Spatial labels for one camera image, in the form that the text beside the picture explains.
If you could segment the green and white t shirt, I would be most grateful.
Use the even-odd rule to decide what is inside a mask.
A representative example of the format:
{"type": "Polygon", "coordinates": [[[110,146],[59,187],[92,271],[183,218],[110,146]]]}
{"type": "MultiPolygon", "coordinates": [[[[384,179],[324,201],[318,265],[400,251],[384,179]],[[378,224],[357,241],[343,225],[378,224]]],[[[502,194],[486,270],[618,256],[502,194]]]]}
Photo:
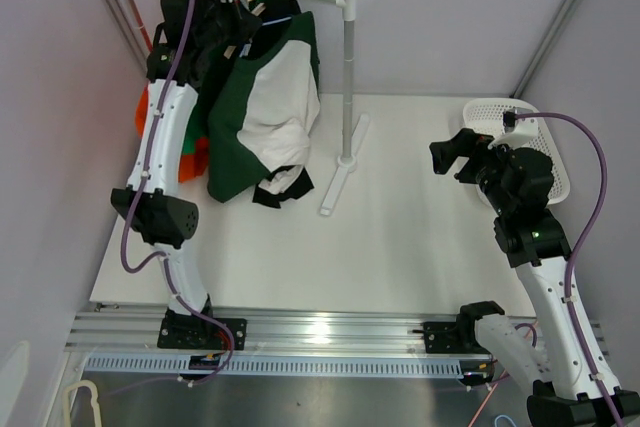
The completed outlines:
{"type": "Polygon", "coordinates": [[[319,56],[312,12],[262,27],[238,57],[207,121],[207,190],[228,202],[282,166],[307,169],[320,113],[319,56]]]}

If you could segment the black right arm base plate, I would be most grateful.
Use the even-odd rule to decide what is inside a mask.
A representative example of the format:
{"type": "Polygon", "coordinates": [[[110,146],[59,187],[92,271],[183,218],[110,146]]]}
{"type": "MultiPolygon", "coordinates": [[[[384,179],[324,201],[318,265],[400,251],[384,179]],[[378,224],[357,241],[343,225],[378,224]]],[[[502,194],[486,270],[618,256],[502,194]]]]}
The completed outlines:
{"type": "Polygon", "coordinates": [[[485,354],[486,350],[472,341],[467,331],[453,321],[432,321],[422,324],[425,350],[428,354],[485,354]]]}

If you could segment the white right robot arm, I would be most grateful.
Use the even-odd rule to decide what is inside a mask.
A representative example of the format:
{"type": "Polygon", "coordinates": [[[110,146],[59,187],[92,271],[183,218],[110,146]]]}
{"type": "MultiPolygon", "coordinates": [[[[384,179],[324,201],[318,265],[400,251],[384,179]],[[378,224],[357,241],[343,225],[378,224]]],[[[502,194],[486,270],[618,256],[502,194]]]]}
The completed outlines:
{"type": "Polygon", "coordinates": [[[567,271],[571,249],[547,207],[552,161],[537,150],[492,141],[464,128],[433,142],[433,169],[444,175],[465,159],[455,177],[478,186],[496,212],[496,241],[531,301],[544,347],[520,337],[493,301],[461,307],[456,342],[466,351],[487,350],[506,368],[527,396],[534,426],[625,426],[639,416],[639,395],[623,389],[609,368],[567,271]]]}

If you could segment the black t shirt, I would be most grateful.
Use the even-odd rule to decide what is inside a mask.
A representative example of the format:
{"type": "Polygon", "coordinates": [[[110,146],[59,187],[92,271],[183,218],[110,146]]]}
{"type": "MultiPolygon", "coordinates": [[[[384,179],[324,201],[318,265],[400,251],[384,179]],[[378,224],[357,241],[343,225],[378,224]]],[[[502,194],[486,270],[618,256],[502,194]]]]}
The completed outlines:
{"type": "Polygon", "coordinates": [[[314,189],[302,165],[282,166],[261,180],[254,189],[252,201],[272,209],[280,209],[288,200],[299,200],[314,189]]]}

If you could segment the blue hanger on floor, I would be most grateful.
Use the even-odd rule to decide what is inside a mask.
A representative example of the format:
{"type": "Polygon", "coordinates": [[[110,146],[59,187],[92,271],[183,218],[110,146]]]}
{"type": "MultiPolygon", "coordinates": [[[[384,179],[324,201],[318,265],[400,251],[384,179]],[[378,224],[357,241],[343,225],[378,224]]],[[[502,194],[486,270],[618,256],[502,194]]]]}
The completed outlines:
{"type": "Polygon", "coordinates": [[[494,427],[517,427],[516,422],[508,415],[501,414],[494,418],[494,427]]]}

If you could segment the pink hanger on floor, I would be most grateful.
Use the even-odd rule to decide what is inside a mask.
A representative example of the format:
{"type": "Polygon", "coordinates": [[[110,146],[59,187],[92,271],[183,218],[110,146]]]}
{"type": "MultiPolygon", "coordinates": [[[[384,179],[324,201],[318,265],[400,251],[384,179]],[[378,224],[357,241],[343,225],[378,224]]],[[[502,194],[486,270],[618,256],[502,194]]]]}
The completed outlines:
{"type": "Polygon", "coordinates": [[[475,411],[474,415],[472,416],[472,418],[470,419],[469,423],[467,424],[468,427],[473,427],[476,422],[478,421],[479,417],[481,416],[481,414],[483,413],[483,411],[485,410],[487,404],[489,403],[489,401],[491,400],[492,396],[495,393],[496,388],[507,378],[509,377],[509,374],[506,371],[503,371],[500,376],[498,377],[497,380],[493,381],[490,386],[487,388],[487,393],[484,397],[484,399],[481,401],[479,407],[477,408],[477,410],[475,411]]]}

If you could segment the white perforated plastic basket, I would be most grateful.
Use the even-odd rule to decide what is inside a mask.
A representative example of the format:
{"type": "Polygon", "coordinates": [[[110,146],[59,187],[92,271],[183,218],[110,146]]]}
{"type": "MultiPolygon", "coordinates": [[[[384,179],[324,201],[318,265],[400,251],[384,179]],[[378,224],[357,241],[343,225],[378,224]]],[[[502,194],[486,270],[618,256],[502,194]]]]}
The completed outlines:
{"type": "MultiPolygon", "coordinates": [[[[505,111],[515,110],[517,113],[538,113],[538,110],[528,102],[511,98],[476,98],[466,103],[462,112],[462,126],[476,133],[500,139],[505,135],[503,114],[505,111]]],[[[553,163],[552,174],[554,182],[548,194],[548,204],[555,205],[564,201],[570,193],[570,181],[565,166],[551,136],[542,119],[529,119],[529,123],[536,122],[537,134],[528,135],[529,141],[523,147],[529,147],[547,155],[553,163]]]]}

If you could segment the aluminium mounting rail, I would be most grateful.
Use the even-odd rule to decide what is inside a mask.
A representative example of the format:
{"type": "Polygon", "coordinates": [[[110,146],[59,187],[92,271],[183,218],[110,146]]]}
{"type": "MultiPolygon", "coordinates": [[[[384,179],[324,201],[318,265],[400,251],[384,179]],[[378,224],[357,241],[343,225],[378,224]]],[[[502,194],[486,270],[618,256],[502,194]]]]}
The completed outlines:
{"type": "MultiPolygon", "coordinates": [[[[90,304],[72,322],[68,352],[155,352],[162,305],[90,304]]],[[[217,308],[216,318],[248,322],[243,355],[409,357],[425,352],[427,321],[453,315],[217,308]]]]}

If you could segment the white metal clothes rack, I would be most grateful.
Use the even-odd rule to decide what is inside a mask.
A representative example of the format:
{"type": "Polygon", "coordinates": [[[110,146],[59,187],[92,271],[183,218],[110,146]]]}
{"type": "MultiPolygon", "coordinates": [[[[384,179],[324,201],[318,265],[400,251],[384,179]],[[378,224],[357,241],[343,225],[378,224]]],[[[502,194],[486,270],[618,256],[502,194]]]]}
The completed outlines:
{"type": "Polygon", "coordinates": [[[362,114],[354,118],[354,69],[355,69],[355,24],[357,0],[312,0],[336,6],[343,18],[343,82],[342,82],[342,149],[337,158],[336,171],[319,207],[319,214],[333,214],[344,186],[357,168],[357,154],[366,136],[370,117],[362,114]]]}

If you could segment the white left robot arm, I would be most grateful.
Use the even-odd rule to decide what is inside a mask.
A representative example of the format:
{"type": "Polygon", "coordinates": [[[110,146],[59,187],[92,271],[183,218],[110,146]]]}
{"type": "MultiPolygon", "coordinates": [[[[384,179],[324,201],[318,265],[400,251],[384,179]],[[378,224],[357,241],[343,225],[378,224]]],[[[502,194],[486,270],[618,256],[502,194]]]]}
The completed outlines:
{"type": "Polygon", "coordinates": [[[262,25],[240,0],[160,0],[147,66],[140,150],[123,188],[111,192],[125,222],[120,261],[129,274],[157,262],[170,300],[158,334],[164,349],[244,347],[245,324],[216,319],[191,249],[199,211],[179,196],[188,124],[216,49],[235,47],[262,25]]]}

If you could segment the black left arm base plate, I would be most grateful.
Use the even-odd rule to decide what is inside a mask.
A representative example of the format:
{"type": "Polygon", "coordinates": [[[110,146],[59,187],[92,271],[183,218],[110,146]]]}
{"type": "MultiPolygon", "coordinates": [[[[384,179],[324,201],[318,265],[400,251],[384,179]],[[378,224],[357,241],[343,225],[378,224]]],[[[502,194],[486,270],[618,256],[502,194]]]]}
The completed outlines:
{"type": "MultiPolygon", "coordinates": [[[[216,320],[224,324],[233,335],[234,349],[243,351],[247,320],[239,317],[216,317],[216,320]]],[[[157,347],[172,350],[227,350],[230,343],[222,328],[194,315],[178,314],[167,309],[161,322],[157,347]]]]}

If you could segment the light blue wire hanger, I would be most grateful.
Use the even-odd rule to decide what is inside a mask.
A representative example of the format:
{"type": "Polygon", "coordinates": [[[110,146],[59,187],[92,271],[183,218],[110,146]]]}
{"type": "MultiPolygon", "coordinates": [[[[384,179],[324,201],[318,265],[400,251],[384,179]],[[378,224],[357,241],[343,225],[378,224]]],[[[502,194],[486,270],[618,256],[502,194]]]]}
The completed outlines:
{"type": "MultiPolygon", "coordinates": [[[[266,10],[265,4],[261,0],[246,0],[246,2],[247,4],[250,4],[251,2],[255,2],[255,6],[251,9],[251,13],[262,21],[262,24],[261,24],[262,27],[277,25],[292,19],[292,16],[289,15],[281,18],[274,18],[272,20],[264,20],[262,18],[262,14],[266,10]]],[[[252,46],[252,40],[247,41],[244,44],[242,50],[240,51],[239,57],[240,58],[247,57],[250,52],[251,46],[252,46]]]]}

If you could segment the orange tank top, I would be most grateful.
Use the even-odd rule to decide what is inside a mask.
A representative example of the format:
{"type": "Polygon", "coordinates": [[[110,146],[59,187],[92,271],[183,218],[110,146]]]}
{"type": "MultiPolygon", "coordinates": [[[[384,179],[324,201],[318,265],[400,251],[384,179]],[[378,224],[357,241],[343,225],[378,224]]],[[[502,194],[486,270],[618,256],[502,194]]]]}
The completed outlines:
{"type": "MultiPolygon", "coordinates": [[[[143,135],[146,122],[147,108],[149,100],[149,85],[146,85],[139,98],[135,112],[135,126],[139,136],[143,135]]],[[[209,131],[207,126],[208,116],[211,108],[207,107],[199,101],[191,112],[186,131],[186,136],[207,136],[209,139],[209,131]]],[[[180,183],[188,182],[200,177],[207,169],[209,162],[209,150],[207,155],[202,156],[183,156],[179,163],[178,181],[180,183]]]]}

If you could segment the bright green t shirt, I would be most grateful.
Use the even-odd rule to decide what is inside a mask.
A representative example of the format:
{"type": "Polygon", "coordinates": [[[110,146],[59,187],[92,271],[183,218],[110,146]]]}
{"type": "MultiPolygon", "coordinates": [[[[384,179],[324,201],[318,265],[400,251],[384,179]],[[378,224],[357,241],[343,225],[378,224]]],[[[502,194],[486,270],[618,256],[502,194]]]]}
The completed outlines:
{"type": "Polygon", "coordinates": [[[183,156],[202,156],[207,155],[209,150],[209,139],[207,136],[186,136],[183,148],[183,156]]]}

